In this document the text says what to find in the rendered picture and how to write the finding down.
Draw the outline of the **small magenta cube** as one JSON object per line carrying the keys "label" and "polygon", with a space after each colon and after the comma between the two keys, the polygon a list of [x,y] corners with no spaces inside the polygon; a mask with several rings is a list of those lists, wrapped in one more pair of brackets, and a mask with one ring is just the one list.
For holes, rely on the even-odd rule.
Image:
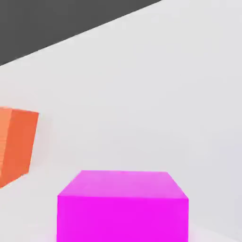
{"label": "small magenta cube", "polygon": [[167,172],[81,171],[57,196],[56,242],[188,242],[189,199]]}

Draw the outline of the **large orange box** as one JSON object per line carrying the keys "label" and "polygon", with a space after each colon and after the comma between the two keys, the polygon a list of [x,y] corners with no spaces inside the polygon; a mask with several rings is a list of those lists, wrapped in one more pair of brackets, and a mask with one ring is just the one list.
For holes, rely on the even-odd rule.
{"label": "large orange box", "polygon": [[38,116],[0,107],[0,188],[29,172]]}

